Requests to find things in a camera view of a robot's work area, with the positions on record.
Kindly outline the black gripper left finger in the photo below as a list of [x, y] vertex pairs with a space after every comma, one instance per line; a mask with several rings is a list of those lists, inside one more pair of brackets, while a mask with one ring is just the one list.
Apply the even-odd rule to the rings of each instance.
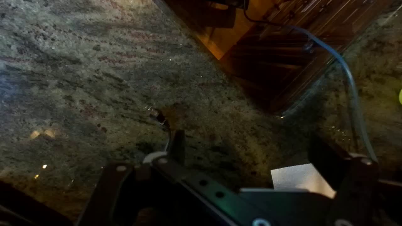
[[169, 133], [163, 151], [148, 153], [139, 166], [105, 166], [76, 226], [133, 226], [142, 208], [168, 198], [170, 182], [157, 166], [183, 161], [184, 132], [178, 129]]

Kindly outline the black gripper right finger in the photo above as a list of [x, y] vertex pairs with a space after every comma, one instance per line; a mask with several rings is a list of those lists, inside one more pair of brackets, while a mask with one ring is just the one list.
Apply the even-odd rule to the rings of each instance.
[[381, 216], [402, 225], [402, 183], [380, 178], [373, 158], [351, 156], [320, 136], [311, 137], [307, 158], [335, 191], [327, 226], [379, 226]]

